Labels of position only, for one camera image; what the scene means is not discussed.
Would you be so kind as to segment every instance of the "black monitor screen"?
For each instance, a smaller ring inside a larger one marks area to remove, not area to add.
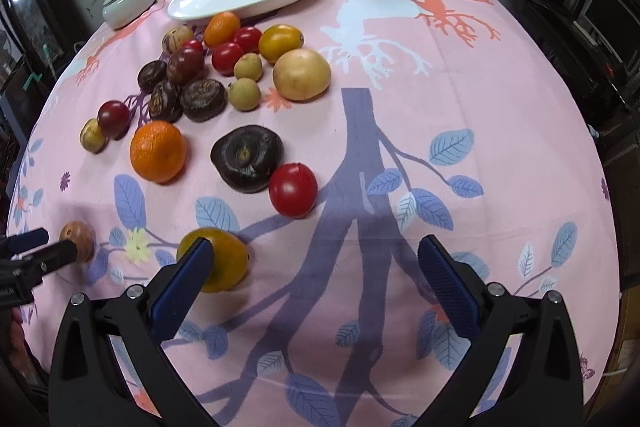
[[[640,46],[640,24],[619,0],[593,0],[585,16],[628,64]]]

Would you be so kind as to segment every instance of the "silver screw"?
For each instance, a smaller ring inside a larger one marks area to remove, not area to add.
[[[73,304],[73,306],[79,306],[83,302],[84,302],[83,293],[76,293],[71,297],[71,304]]]
[[[137,299],[144,291],[145,289],[140,284],[134,284],[127,288],[127,297],[129,297],[129,299]]]
[[[562,295],[560,294],[560,292],[557,292],[556,290],[551,290],[547,292],[546,296],[551,302],[553,302],[553,304],[559,304],[562,302]]]
[[[501,297],[504,295],[504,286],[502,286],[499,282],[490,282],[486,288],[489,290],[489,293],[494,297]]]

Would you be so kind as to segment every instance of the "dark brown water chestnut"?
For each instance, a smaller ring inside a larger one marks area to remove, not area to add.
[[[186,86],[201,77],[203,71],[204,57],[192,48],[180,48],[166,65],[166,76],[176,86]]]
[[[168,80],[160,82],[149,99],[149,118],[174,123],[181,116],[180,89]]]
[[[232,189],[250,194],[269,185],[282,161],[284,146],[272,130],[245,125],[220,138],[211,149],[211,162]]]
[[[180,103],[189,120],[204,122],[226,107],[225,86],[213,78],[196,80],[182,90]]]
[[[138,73],[138,85],[142,92],[152,92],[165,78],[166,64],[162,60],[152,60]]]

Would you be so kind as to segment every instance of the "tangerine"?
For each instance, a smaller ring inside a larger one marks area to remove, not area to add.
[[[204,228],[185,235],[178,245],[178,261],[199,237],[207,239],[213,246],[213,268],[202,286],[202,292],[215,293],[233,288],[247,272],[249,253],[235,235],[223,230]]]
[[[220,12],[212,17],[204,30],[202,40],[209,48],[230,42],[240,29],[240,17],[233,12]]]
[[[150,182],[164,183],[174,178],[187,157],[187,142],[175,125],[152,121],[131,139],[129,158],[137,174]]]

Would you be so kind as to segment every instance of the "black round vegetable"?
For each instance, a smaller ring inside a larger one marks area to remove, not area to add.
[[[180,89],[168,80],[160,82],[149,99],[149,118],[174,123],[181,116]]]
[[[212,78],[196,80],[182,90],[180,103],[187,118],[204,122],[226,107],[225,86]]]
[[[220,138],[211,149],[211,162],[232,189],[250,194],[269,185],[282,161],[280,136],[260,125],[245,125]]]
[[[152,92],[160,82],[166,78],[166,63],[153,60],[142,66],[138,73],[138,85],[142,92]]]

